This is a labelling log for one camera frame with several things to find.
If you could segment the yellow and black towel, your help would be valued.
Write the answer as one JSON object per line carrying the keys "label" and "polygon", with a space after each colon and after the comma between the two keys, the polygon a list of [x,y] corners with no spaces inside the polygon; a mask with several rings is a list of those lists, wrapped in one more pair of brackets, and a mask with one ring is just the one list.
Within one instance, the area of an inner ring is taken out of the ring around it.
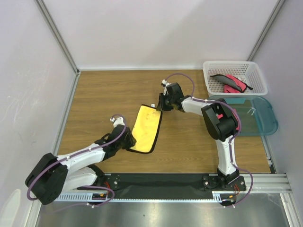
{"label": "yellow and black towel", "polygon": [[141,105],[132,129],[136,143],[126,150],[141,154],[152,153],[157,143],[161,120],[161,111],[152,106]]}

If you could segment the pink and black towel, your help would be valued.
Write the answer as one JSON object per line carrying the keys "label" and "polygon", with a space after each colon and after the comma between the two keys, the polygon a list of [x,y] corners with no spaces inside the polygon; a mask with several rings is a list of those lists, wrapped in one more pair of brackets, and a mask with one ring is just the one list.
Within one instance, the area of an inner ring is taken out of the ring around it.
{"label": "pink and black towel", "polygon": [[[238,116],[238,113],[237,113],[236,109],[234,109],[234,108],[233,108],[233,110],[232,110],[232,115],[233,115],[233,117],[234,117],[234,119],[235,119],[235,122],[236,122],[236,130],[238,131],[239,128],[240,128],[239,123],[240,123],[241,121],[240,121],[240,118],[239,118],[239,116]],[[222,119],[222,118],[223,118],[223,114],[222,114],[222,113],[221,113],[221,114],[217,114],[217,118],[218,118],[218,119]]]}

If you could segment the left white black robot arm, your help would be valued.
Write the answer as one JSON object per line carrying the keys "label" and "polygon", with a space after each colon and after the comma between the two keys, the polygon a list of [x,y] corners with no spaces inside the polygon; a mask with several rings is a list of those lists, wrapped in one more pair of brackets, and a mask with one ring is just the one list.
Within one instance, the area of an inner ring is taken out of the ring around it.
{"label": "left white black robot arm", "polygon": [[129,127],[118,125],[86,148],[67,155],[44,154],[25,180],[27,198],[48,205],[62,192],[81,187],[100,189],[104,185],[101,171],[92,165],[113,157],[120,149],[136,144]]}

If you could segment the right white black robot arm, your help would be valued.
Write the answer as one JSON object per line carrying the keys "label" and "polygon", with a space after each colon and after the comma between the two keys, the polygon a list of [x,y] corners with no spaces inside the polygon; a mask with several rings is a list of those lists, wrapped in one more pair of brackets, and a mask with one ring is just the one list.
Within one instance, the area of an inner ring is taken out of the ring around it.
{"label": "right white black robot arm", "polygon": [[209,135],[215,140],[218,151],[216,184],[223,190],[235,185],[240,173],[235,160],[234,140],[240,124],[237,114],[222,99],[202,100],[185,96],[178,83],[163,80],[164,91],[159,94],[157,110],[178,110],[202,116]]}

